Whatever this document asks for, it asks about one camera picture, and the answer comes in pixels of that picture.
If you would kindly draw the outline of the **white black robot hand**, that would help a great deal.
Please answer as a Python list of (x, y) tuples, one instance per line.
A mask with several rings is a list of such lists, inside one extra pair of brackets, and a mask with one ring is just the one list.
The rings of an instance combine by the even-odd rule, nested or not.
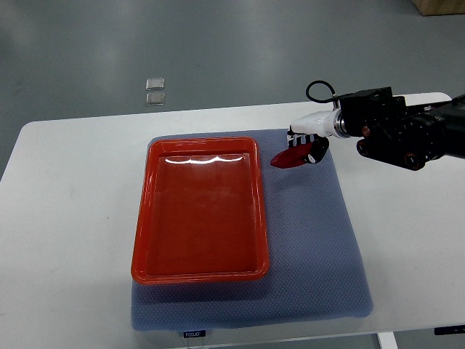
[(313, 143), (309, 164), (319, 163), (329, 149), (328, 138), (336, 136), (338, 115), (338, 111), (319, 111), (292, 121), (286, 133), (288, 148)]

